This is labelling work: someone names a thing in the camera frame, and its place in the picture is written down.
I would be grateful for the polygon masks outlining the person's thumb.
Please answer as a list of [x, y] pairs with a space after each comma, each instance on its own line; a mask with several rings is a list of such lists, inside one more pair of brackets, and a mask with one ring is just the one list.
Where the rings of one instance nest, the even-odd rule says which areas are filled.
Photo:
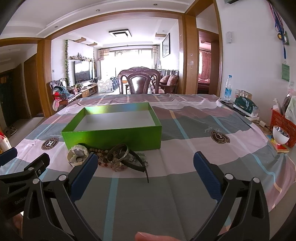
[[135, 241], [180, 241], [174, 237], [165, 236], [165, 235], [153, 235], [145, 232], [137, 232], [135, 237]]

